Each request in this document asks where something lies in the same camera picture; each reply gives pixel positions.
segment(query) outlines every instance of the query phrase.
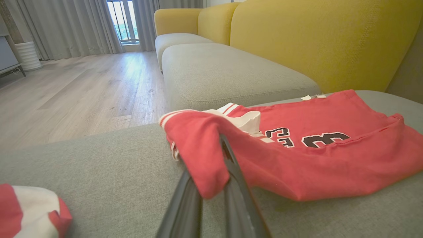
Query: red and white garment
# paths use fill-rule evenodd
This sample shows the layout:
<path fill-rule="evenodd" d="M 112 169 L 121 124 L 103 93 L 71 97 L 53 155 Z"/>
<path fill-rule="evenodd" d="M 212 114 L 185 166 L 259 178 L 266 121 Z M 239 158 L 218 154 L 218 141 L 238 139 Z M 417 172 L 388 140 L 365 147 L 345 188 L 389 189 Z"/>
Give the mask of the red and white garment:
<path fill-rule="evenodd" d="M 66 204 L 54 192 L 0 185 L 0 237 L 65 237 L 71 221 Z"/>
<path fill-rule="evenodd" d="M 423 170 L 423 135 L 400 114 L 373 111 L 353 90 L 266 107 L 181 110 L 159 123 L 204 198 L 229 178 L 219 134 L 250 186 L 298 201 L 367 195 Z"/>

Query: floor plank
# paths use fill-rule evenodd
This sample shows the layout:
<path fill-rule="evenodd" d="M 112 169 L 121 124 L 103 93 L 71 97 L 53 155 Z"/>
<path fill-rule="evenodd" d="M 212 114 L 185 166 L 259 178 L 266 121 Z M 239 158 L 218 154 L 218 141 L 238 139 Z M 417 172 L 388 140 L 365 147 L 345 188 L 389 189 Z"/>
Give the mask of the floor plank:
<path fill-rule="evenodd" d="M 154 52 L 43 61 L 0 89 L 0 150 L 156 123 L 167 112 Z"/>

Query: white pot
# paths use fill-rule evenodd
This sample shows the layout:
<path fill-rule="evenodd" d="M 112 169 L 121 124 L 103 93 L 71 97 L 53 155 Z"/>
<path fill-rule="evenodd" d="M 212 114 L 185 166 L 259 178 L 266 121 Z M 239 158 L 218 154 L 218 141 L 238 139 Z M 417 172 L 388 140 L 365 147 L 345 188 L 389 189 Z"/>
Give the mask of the white pot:
<path fill-rule="evenodd" d="M 15 46 L 19 55 L 21 56 L 21 65 L 24 71 L 36 70 L 43 67 L 40 60 L 38 59 L 34 42 L 15 44 Z"/>

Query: yellow upholstery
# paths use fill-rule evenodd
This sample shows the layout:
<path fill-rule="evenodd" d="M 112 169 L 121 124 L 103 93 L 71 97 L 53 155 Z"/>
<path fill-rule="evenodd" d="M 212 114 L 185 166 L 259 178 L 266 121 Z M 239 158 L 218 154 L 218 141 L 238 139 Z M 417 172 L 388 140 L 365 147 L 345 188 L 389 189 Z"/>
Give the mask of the yellow upholstery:
<path fill-rule="evenodd" d="M 231 46 L 315 80 L 323 92 L 384 91 L 413 41 L 422 0 L 247 0 Z"/>
<path fill-rule="evenodd" d="M 239 4 L 227 3 L 203 9 L 198 16 L 198 35 L 229 45 L 232 15 Z"/>
<path fill-rule="evenodd" d="M 169 33 L 198 34 L 198 15 L 202 8 L 160 9 L 154 13 L 157 36 Z"/>

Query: basketball jersey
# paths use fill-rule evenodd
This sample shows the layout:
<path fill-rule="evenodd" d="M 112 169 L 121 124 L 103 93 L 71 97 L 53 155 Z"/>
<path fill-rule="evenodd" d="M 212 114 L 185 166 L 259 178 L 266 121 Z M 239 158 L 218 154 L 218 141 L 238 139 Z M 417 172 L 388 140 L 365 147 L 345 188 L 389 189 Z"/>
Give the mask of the basketball jersey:
<path fill-rule="evenodd" d="M 353 90 L 264 107 L 182 110 L 160 125 L 205 198 L 229 178 L 219 134 L 250 186 L 298 201 L 370 194 L 423 169 L 423 135 L 400 114 L 373 111 Z"/>

